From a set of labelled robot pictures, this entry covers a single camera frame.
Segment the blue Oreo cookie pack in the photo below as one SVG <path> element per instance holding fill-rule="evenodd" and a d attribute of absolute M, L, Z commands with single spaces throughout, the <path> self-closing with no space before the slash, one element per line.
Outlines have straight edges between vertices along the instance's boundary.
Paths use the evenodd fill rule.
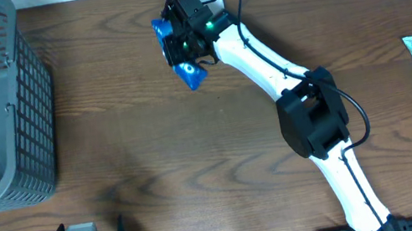
<path fill-rule="evenodd" d="M 164 38 L 173 36 L 173 26 L 169 21 L 164 19 L 153 19 L 151 27 L 157 36 L 157 40 L 162 49 L 162 54 L 167 60 L 167 64 L 171 65 L 173 72 L 189 87 L 190 90 L 196 90 L 201 82 L 207 76 L 207 70 L 196 64 L 194 61 L 185 61 L 184 63 L 174 64 L 173 54 L 166 49 Z"/>

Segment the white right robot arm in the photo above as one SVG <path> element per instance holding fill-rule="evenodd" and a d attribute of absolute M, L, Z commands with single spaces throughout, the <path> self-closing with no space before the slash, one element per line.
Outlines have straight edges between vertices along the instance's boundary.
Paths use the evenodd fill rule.
<path fill-rule="evenodd" d="M 276 103 L 281 134 L 290 148 L 322 171 L 354 231 L 389 231 L 391 212 L 374 193 L 353 153 L 348 113 L 353 98 L 325 68 L 298 66 L 255 38 L 227 11 L 200 0 L 166 0 L 152 21 L 167 63 L 196 90 L 207 76 L 206 58 L 236 68 Z"/>

